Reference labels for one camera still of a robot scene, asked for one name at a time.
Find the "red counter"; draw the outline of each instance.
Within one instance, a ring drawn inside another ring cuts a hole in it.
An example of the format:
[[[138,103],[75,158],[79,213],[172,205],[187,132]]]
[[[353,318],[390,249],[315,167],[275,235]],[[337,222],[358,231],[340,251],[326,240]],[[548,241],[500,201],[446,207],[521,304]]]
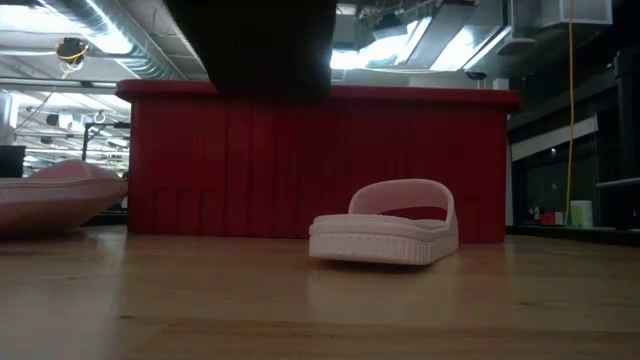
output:
[[[508,91],[347,87],[320,105],[225,100],[208,82],[127,80],[129,230],[307,238],[377,181],[454,194],[460,240],[505,231]]]

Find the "white slide sandal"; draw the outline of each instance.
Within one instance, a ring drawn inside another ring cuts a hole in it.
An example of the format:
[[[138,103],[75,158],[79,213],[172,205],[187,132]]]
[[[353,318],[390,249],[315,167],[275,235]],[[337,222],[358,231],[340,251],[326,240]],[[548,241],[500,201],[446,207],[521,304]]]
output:
[[[445,221],[378,215],[426,206],[446,210]],[[309,256],[321,259],[428,265],[458,249],[453,195],[425,179],[366,186],[351,199],[348,214],[319,216],[309,232]]]

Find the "wooden table surface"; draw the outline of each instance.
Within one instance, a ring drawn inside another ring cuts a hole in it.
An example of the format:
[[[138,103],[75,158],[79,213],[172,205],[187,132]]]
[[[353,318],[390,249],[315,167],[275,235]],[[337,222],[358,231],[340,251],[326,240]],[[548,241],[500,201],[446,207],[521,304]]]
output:
[[[397,268],[90,228],[0,243],[0,359],[640,359],[639,269],[527,237]]]

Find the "pink sandal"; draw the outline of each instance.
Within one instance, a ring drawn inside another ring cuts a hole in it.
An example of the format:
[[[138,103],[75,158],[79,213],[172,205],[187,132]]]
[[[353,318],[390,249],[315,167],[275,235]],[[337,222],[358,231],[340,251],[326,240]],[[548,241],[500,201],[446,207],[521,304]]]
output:
[[[446,210],[446,219],[377,215],[423,206]],[[309,256],[321,259],[427,265],[458,249],[453,195],[446,186],[424,179],[366,186],[351,199],[348,214],[319,216],[309,231]]]

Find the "red object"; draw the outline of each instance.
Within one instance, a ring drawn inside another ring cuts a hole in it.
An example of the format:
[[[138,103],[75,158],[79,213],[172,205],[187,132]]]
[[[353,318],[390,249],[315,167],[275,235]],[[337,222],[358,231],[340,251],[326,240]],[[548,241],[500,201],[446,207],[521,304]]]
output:
[[[307,238],[314,217],[346,212],[358,189],[426,178],[453,192],[462,242],[504,240],[515,93],[339,86],[307,105],[127,80],[117,94],[133,103],[132,232]]]
[[[556,224],[556,215],[555,214],[540,214],[540,224],[542,224],[542,225],[555,225]]]

